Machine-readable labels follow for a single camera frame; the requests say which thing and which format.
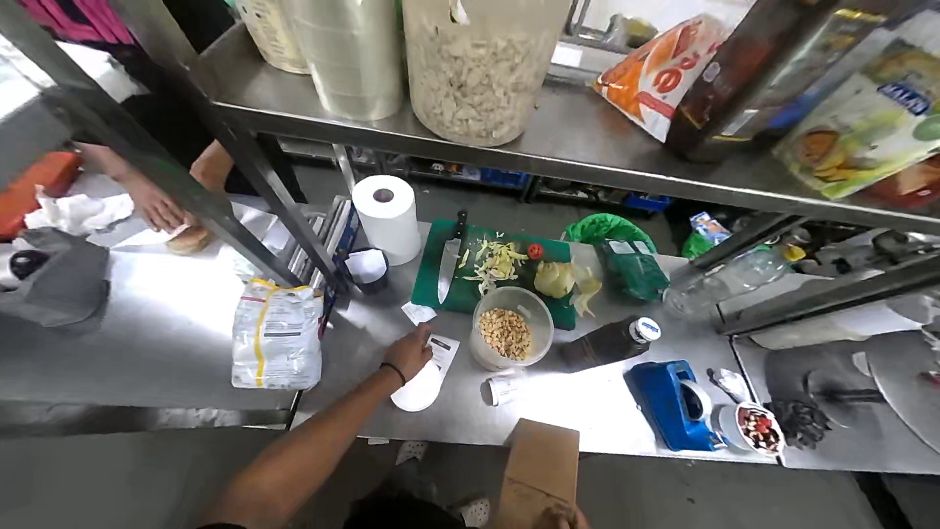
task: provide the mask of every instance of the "hand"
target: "hand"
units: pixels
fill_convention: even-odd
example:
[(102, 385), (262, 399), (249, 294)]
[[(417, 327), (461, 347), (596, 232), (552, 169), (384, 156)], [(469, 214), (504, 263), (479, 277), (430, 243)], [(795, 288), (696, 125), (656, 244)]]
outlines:
[(422, 323), (390, 345), (385, 350), (383, 361), (398, 367), (405, 380), (411, 380), (431, 359), (431, 346), (426, 345), (430, 334), (431, 326)]
[(577, 505), (554, 505), (542, 511), (533, 529), (590, 529)]
[(120, 183), (131, 195), (134, 205), (154, 231), (177, 229), (182, 224), (196, 224), (196, 219), (169, 198), (142, 174), (125, 174)]

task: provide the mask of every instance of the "green cutting board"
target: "green cutting board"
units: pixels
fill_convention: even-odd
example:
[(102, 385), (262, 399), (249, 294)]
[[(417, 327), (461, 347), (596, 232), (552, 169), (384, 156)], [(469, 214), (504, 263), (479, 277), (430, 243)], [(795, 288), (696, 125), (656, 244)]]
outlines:
[(424, 255), (421, 257), (421, 266), (418, 268), (417, 279), (415, 280), (415, 289), (412, 292), (412, 303), (434, 309), (472, 314), (477, 307), (477, 303), (479, 303), (479, 281), (468, 281), (462, 278), (474, 275), (474, 257), (479, 251), (483, 238), (485, 237), (488, 241), (498, 240), (502, 243), (514, 242), (519, 253), (525, 253), (530, 244), (539, 243), (545, 250), (541, 259), (524, 261), (521, 265), (516, 266), (518, 279), (497, 281), (496, 286), (525, 288), (545, 302), (548, 312), (552, 314), (556, 329), (574, 329), (575, 312), (574, 307), (571, 305), (571, 293), (561, 299), (555, 299), (543, 295), (534, 286), (536, 267), (539, 262), (569, 263), (572, 260), (572, 252), (568, 243), (561, 241), (539, 239), (538, 237), (515, 233), (505, 233), (497, 239), (495, 230), (467, 224), (466, 236), (461, 244), (460, 257), (462, 259), (463, 253), (468, 248), (470, 248), (470, 257), (467, 258), (466, 266), (463, 268), (460, 268), (461, 259), (458, 259), (458, 268), (454, 271), (454, 280), (450, 284), (447, 298), (443, 304), (438, 303), (437, 272), (441, 268), (441, 253), (444, 251), (444, 243), (453, 237), (455, 224), (456, 222), (453, 220), (435, 220), (431, 224), (428, 242), (425, 244)]

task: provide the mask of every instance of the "chef's knife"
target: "chef's knife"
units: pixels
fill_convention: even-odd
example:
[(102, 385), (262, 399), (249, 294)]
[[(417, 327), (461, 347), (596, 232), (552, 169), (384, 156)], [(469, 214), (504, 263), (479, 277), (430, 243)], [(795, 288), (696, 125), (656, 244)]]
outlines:
[(454, 271), (457, 269), (457, 260), (461, 257), (461, 241), (467, 227), (467, 210), (457, 212), (457, 225), (454, 226), (454, 235), (444, 243), (444, 252), (441, 253), (441, 268), (437, 271), (437, 302), (444, 303), (447, 293), (450, 292), (450, 283), (454, 280)]

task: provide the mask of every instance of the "white sneaker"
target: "white sneaker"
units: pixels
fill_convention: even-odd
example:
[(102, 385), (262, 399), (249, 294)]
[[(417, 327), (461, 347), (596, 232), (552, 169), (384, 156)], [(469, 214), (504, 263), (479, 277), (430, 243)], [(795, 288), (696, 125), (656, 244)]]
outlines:
[(480, 498), (458, 510), (463, 517), (463, 524), (467, 527), (483, 527), (490, 520), (490, 500)]
[(420, 461), (427, 451), (428, 443), (426, 441), (405, 441), (399, 448), (399, 455), (395, 458), (395, 464), (400, 465), (412, 457)]

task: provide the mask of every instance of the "cardboard box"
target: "cardboard box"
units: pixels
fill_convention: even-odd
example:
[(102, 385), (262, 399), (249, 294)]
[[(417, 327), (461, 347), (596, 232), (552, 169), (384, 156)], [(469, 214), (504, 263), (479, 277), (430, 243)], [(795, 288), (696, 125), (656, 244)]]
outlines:
[(546, 507), (574, 505), (580, 433), (520, 419), (503, 474), (496, 529), (529, 528)]

